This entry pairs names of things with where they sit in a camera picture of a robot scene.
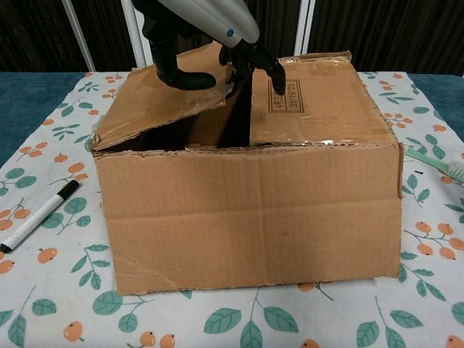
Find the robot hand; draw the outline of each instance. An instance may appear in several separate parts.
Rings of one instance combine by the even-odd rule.
[[[150,42],[160,80],[167,85],[198,90],[212,88],[215,78],[205,72],[184,72],[177,66],[177,35],[204,33],[223,45],[219,62],[231,62],[232,94],[252,75],[264,69],[277,94],[285,93],[285,70],[258,42],[259,29],[243,0],[132,0],[144,14],[142,33]]]

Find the toothbrush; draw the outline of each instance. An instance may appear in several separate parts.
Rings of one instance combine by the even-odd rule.
[[[436,169],[440,170],[445,175],[448,175],[449,177],[455,179],[456,181],[464,183],[464,167],[459,166],[457,163],[443,163],[437,159],[430,158],[429,156],[421,154],[420,152],[417,152],[413,149],[408,149],[406,151],[406,155],[412,158],[416,158],[421,162],[427,163],[428,165],[431,165],[432,167],[435,167]]]

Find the open box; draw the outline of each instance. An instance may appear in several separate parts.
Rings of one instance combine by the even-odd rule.
[[[225,103],[218,49],[178,58],[216,87],[135,71],[96,131],[118,292],[396,277],[402,147],[349,60],[288,59],[284,97],[255,71]]]

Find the green toothbrush handle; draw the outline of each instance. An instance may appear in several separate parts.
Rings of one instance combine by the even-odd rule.
[[[448,165],[446,163],[443,163],[437,159],[430,158],[429,156],[426,156],[424,154],[421,154],[420,152],[417,152],[416,150],[413,150],[409,148],[406,151],[406,155],[412,158],[416,158],[417,160],[420,160],[422,162],[427,163],[428,165],[431,165],[432,167],[435,167],[436,169],[445,172],[448,170]]]

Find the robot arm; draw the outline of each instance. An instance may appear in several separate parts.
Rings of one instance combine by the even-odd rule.
[[[150,41],[159,78],[167,85],[186,90],[211,88],[214,77],[205,72],[178,69],[175,57],[177,35],[203,32],[223,45],[222,65],[232,62],[231,81],[236,91],[253,73],[264,69],[275,91],[285,93],[285,70],[259,43],[260,31],[243,0],[132,0],[144,14],[143,34]]]

